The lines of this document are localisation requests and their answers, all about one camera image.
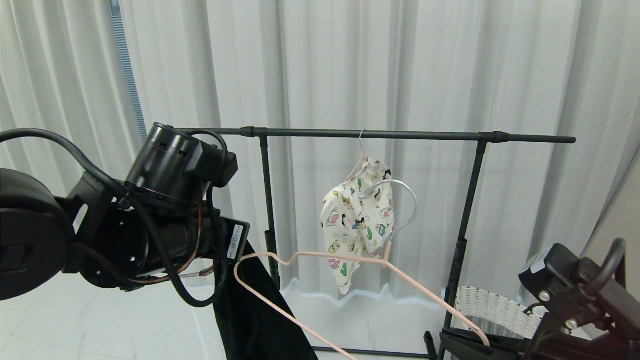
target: clothes hanger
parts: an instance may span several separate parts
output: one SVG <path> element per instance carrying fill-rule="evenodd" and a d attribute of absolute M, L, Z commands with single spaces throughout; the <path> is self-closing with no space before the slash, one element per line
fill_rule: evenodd
<path fill-rule="evenodd" d="M 358 168 L 358 165 L 362 162 L 362 160 L 364 160 L 364 146 L 362 145 L 362 133 L 364 133 L 364 129 L 362 129 L 362 131 L 360 132 L 360 136 L 358 136 L 358 139 L 360 141 L 360 159 L 356 163 L 356 166 L 353 168 L 353 170 L 349 173 L 349 176 L 347 176 L 347 179 L 345 180 L 345 182 L 351 179 L 351 176 Z"/>
<path fill-rule="evenodd" d="M 349 359 L 356 360 L 355 357 L 353 357 L 352 355 L 350 355 L 349 353 L 347 353 L 346 351 L 344 351 L 343 349 L 341 349 L 337 345 L 333 344 L 331 341 L 325 339 L 320 334 L 318 334 L 317 332 L 313 331 L 308 326 L 306 326 L 304 323 L 301 323 L 300 321 L 295 319 L 293 316 L 291 316 L 289 313 L 287 313 L 283 309 L 280 309 L 277 305 L 272 303 L 266 297 L 262 296 L 262 294 L 260 294 L 259 292 L 255 291 L 251 286 L 247 285 L 244 281 L 242 281 L 242 279 L 240 279 L 240 276 L 238 275 L 238 268 L 240 267 L 240 264 L 244 260 L 251 259 L 251 258 L 259 258 L 261 256 L 269 256 L 270 258 L 275 259 L 276 261 L 278 261 L 280 264 L 282 264 L 284 266 L 289 266 L 289 265 L 293 264 L 293 262 L 300 256 L 315 256 L 315 257 L 319 257 L 319 258 L 332 258 L 332 259 L 360 261 L 362 263 L 380 264 L 383 268 L 389 268 L 391 271 L 396 273 L 398 276 L 403 278 L 405 281 L 409 282 L 409 284 L 411 284 L 412 286 L 414 286 L 415 288 L 417 288 L 418 290 L 423 292 L 423 294 L 425 294 L 429 298 L 431 298 L 431 300 L 435 301 L 438 305 L 444 307 L 453 316 L 455 316 L 462 323 L 464 323 L 466 326 L 468 326 L 469 329 L 474 331 L 480 337 L 480 339 L 482 340 L 482 342 L 484 343 L 485 346 L 490 346 L 489 339 L 486 337 L 484 332 L 476 324 L 472 323 L 469 319 L 467 319 L 464 315 L 462 315 L 458 310 L 455 310 L 453 307 L 451 307 L 449 304 L 447 304 L 440 297 L 436 296 L 434 293 L 432 293 L 427 288 L 422 286 L 419 282 L 417 282 L 416 280 L 413 280 L 409 275 L 406 275 L 404 272 L 402 272 L 400 269 L 398 269 L 392 263 L 389 262 L 388 258 L 389 258 L 389 254 L 391 253 L 391 244 L 392 244 L 391 240 L 393 239 L 394 235 L 398 231 L 400 231 L 400 230 L 404 229 L 405 227 L 409 226 L 415 220 L 415 217 L 416 217 L 417 212 L 418 212 L 417 211 L 418 210 L 418 198 L 415 195 L 415 193 L 413 192 L 413 190 L 411 190 L 411 188 L 407 184 L 403 183 L 400 180 L 395 180 L 395 179 L 380 181 L 379 183 L 375 184 L 371 188 L 365 190 L 365 195 L 362 195 L 361 198 L 362 197 L 367 197 L 367 196 L 372 196 L 374 191 L 375 191 L 375 189 L 379 185 L 384 184 L 384 183 L 396 183 L 396 184 L 400 184 L 403 187 L 405 187 L 413 195 L 413 200 L 414 200 L 415 206 L 413 208 L 413 215 L 412 215 L 411 219 L 405 225 L 399 227 L 397 230 L 395 230 L 389 236 L 389 239 L 387 240 L 387 247 L 385 249 L 385 255 L 384 255 L 383 259 L 369 259 L 369 258 L 360 258 L 360 257 L 356 257 L 356 256 L 336 256 L 336 255 L 333 255 L 333 254 L 327 254 L 325 252 L 298 251 L 298 252 L 294 253 L 291 256 L 290 260 L 284 261 L 284 260 L 280 259 L 277 254 L 274 254 L 272 252 L 257 252 L 257 253 L 254 253 L 254 254 L 249 254 L 249 255 L 245 255 L 245 256 L 241 257 L 240 260 L 236 263 L 236 265 L 234 266 L 234 275 L 236 277 L 236 281 L 242 287 L 247 289 L 247 291 L 249 291 L 250 293 L 255 295 L 258 299 L 260 299 L 261 301 L 266 303 L 268 306 L 273 308 L 275 311 L 278 311 L 282 316 L 284 316 L 287 319 L 289 319 L 289 321 L 291 321 L 291 322 L 295 323 L 296 325 L 300 326 L 302 329 L 305 329 L 306 331 L 311 333 L 311 335 L 317 337 L 319 340 L 321 340 L 323 343 L 327 344 L 328 346 L 332 347 L 332 349 L 334 349 L 338 353 L 346 356 Z"/>

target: clothes rack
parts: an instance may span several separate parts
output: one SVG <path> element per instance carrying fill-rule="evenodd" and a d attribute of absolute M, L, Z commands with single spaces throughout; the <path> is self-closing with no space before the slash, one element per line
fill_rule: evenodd
<path fill-rule="evenodd" d="M 181 131 L 190 131 L 194 129 L 179 129 Z M 445 289 L 444 300 L 451 306 L 455 306 L 457 289 L 460 284 L 460 275 L 462 274 L 462 265 L 467 250 L 467 227 L 471 217 L 471 209 L 476 195 L 478 179 L 480 178 L 480 170 L 482 168 L 484 153 L 488 143 L 504 143 L 504 142 L 533 142 L 533 143 L 575 143 L 575 137 L 572 136 L 550 136 L 550 135 L 517 135 L 509 134 L 502 131 L 479 132 L 479 133 L 443 133 L 434 131 L 369 131 L 365 130 L 333 130 L 333 129 L 270 129 L 267 127 L 241 127 L 239 129 L 207 129 L 215 131 L 220 135 L 239 135 L 247 138 L 258 138 L 260 140 L 260 151 L 262 154 L 262 171 L 264 178 L 264 190 L 267 202 L 267 219 L 269 229 L 265 231 L 267 251 L 278 253 L 275 236 L 275 219 L 273 210 L 273 192 L 271 189 L 271 167 L 269 165 L 269 137 L 310 137 L 310 138 L 369 138 L 369 139 L 393 139 L 393 140 L 448 140 L 448 141 L 471 141 L 477 142 L 476 156 L 474 159 L 469 187 L 467 190 L 467 198 L 460 222 L 460 231 L 456 240 L 456 247 L 449 272 L 449 281 Z M 271 278 L 280 288 L 280 273 L 278 263 L 269 258 L 269 270 Z M 452 316 L 447 313 L 443 324 L 444 329 L 451 327 Z M 379 350 L 358 350 L 345 349 L 353 354 L 366 354 L 375 356 L 394 356 L 422 359 L 438 359 L 442 360 L 445 351 L 442 345 L 438 354 L 435 354 L 433 346 L 433 337 L 430 332 L 424 335 L 424 341 L 427 346 L 427 354 L 414 354 L 404 352 L 386 352 Z M 331 351 L 332 348 L 314 347 L 318 351 Z"/>

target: baby clothes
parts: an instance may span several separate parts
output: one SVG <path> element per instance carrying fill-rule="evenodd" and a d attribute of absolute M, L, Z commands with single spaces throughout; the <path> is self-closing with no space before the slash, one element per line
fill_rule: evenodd
<path fill-rule="evenodd" d="M 320 226 L 330 254 L 380 258 L 383 245 L 395 229 L 394 202 L 390 183 L 365 191 L 382 180 L 391 179 L 391 169 L 378 160 L 366 158 L 356 176 L 333 188 L 324 197 Z M 340 292 L 351 288 L 351 276 L 360 261 L 329 259 Z"/>

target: wicker basket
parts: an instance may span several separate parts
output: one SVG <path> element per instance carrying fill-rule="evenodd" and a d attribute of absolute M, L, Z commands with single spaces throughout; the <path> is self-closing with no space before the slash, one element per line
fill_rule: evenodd
<path fill-rule="evenodd" d="M 458 288 L 456 310 L 487 334 L 531 339 L 542 317 L 536 314 L 527 315 L 524 313 L 525 309 L 517 302 L 489 291 L 470 286 Z M 461 322 L 454 325 L 468 330 Z"/>

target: horizontal metal bar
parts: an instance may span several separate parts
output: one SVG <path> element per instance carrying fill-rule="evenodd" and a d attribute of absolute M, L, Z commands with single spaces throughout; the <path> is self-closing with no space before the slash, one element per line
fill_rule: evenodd
<path fill-rule="evenodd" d="M 195 129 L 179 129 L 189 132 Z M 332 129 L 270 129 L 266 127 L 242 127 L 239 129 L 207 129 L 220 135 L 241 135 L 246 137 L 288 136 L 303 138 L 362 138 L 398 140 L 452 140 L 487 142 L 538 142 L 575 143 L 572 136 L 520 135 L 502 132 L 492 133 L 441 133 L 434 131 L 378 131 L 378 130 L 332 130 Z"/>
<path fill-rule="evenodd" d="M 315 351 L 336 352 L 330 347 L 313 347 Z M 360 350 L 357 348 L 343 348 L 344 351 L 350 354 L 360 355 L 376 355 L 376 356 L 393 356 L 393 357 L 406 357 L 409 359 L 435 359 L 436 356 L 430 356 L 427 354 L 416 354 L 413 352 L 395 352 L 395 351 L 380 351 L 380 350 Z"/>

